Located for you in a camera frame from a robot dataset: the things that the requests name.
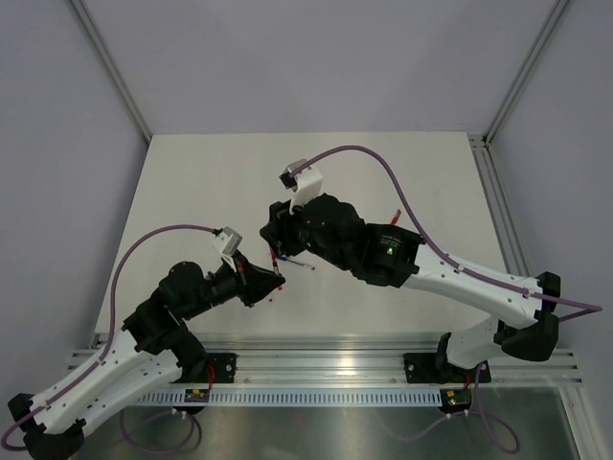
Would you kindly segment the red gel pen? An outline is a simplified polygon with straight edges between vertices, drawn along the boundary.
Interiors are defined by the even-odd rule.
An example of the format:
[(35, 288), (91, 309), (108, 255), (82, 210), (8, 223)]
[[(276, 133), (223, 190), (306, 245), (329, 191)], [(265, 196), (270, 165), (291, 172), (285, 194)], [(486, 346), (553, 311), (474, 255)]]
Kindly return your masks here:
[(273, 271), (275, 274), (280, 275), (281, 272), (279, 270), (279, 266), (278, 266), (278, 262), (277, 262), (277, 256), (274, 253), (273, 249), (269, 247), (269, 255), (270, 255), (270, 259), (271, 259), (271, 264), (273, 267)]

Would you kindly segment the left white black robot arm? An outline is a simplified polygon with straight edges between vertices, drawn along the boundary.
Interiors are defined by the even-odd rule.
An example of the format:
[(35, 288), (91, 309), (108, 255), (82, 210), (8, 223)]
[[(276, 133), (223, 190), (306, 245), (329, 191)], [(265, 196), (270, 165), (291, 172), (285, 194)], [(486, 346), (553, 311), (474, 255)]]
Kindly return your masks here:
[(103, 349), (48, 390), (9, 401), (25, 450), (33, 459), (68, 459), (99, 425), (150, 390), (213, 376), (188, 321), (234, 299), (252, 307), (284, 282), (243, 255), (209, 273), (193, 262), (176, 264)]

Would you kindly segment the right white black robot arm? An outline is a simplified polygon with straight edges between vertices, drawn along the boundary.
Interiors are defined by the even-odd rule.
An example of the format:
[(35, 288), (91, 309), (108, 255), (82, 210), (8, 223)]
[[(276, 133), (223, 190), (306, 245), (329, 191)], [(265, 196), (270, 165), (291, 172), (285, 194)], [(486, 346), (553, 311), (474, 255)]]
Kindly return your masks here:
[(493, 357), (543, 362), (556, 348), (556, 303), (541, 297), (559, 293), (552, 273), (481, 274), (474, 264), (445, 261), (415, 232), (366, 222), (352, 205), (331, 195), (296, 208), (271, 204), (260, 235), (278, 256), (308, 252), (368, 285), (427, 291), (487, 313), (483, 322), (442, 336), (434, 364), (444, 379), (455, 380)]

